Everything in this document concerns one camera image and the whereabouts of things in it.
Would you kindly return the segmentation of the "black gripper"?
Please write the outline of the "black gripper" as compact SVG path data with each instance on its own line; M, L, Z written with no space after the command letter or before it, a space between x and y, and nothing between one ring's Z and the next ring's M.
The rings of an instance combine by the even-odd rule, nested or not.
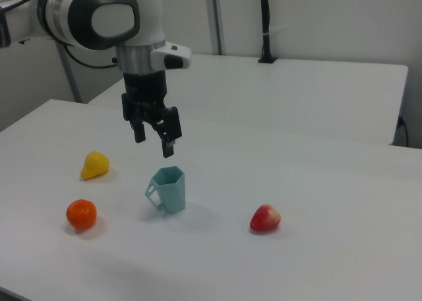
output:
M166 73L157 71L145 75L124 73L125 93L122 94L123 118L134 131L135 142L146 140L144 124L149 123L162 142L164 158L174 155L174 144L182 136L179 111L167 108Z

